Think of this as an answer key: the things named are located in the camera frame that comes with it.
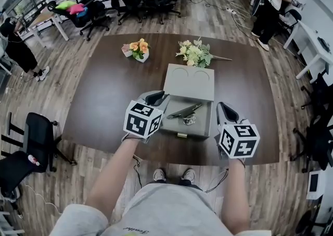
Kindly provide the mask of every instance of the white sneaker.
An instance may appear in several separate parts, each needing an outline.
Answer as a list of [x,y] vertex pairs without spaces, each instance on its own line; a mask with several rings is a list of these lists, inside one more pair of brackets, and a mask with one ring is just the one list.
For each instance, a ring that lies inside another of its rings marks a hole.
[[255,37],[260,37],[259,35],[256,35],[255,33],[251,32],[251,35],[254,35]]
[[46,78],[46,76],[47,76],[47,74],[48,74],[49,72],[50,72],[50,67],[47,66],[47,67],[43,70],[43,74],[42,74],[42,76],[40,76],[40,80],[41,80],[41,81],[45,80],[45,78]]
[[167,179],[165,178],[164,170],[161,168],[155,169],[153,179],[154,179],[154,181],[158,181],[158,180],[166,181]]
[[262,43],[259,39],[257,39],[257,41],[258,41],[259,45],[261,45],[261,47],[263,49],[265,49],[266,51],[270,50],[270,47],[267,44]]
[[196,178],[196,172],[192,168],[188,168],[185,170],[184,174],[182,175],[182,180],[189,180],[191,183],[194,182]]

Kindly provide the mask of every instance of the circular cutout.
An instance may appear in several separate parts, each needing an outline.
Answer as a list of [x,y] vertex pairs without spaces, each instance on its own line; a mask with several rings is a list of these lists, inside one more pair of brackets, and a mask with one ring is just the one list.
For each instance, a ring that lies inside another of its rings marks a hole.
[[188,77],[188,72],[184,68],[176,68],[173,70],[172,76],[175,78]]
[[209,81],[209,75],[207,72],[204,71],[197,71],[194,74],[194,78],[197,82],[205,82],[207,83]]

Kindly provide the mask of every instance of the computer monitor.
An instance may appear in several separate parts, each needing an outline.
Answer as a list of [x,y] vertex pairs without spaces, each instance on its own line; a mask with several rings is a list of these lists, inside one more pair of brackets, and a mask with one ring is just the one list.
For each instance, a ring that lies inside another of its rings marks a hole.
[[324,171],[310,172],[306,199],[316,200],[324,194],[326,174]]

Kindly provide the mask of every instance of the cushion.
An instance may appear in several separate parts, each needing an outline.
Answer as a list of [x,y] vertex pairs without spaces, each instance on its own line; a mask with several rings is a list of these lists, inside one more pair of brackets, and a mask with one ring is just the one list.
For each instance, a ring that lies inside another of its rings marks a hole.
[[57,7],[56,9],[68,9],[70,6],[73,6],[73,5],[76,5],[75,2],[73,1],[64,1],[64,2],[61,2]]
[[78,14],[79,12],[84,11],[84,4],[79,3],[69,7],[66,11],[69,11],[69,14]]
[[84,7],[84,11],[80,12],[77,14],[77,17],[82,17],[82,16],[85,16],[88,12],[88,8],[87,7]]

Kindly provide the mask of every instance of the gray box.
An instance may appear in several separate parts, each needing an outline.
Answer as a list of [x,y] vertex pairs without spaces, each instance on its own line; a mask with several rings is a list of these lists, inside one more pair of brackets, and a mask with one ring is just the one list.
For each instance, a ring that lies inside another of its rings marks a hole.
[[[170,94],[170,102],[160,129],[187,136],[209,137],[214,101],[214,70],[169,64],[163,90]],[[182,118],[166,118],[199,102],[202,102],[202,106],[195,110],[196,122],[193,125],[185,125]]]

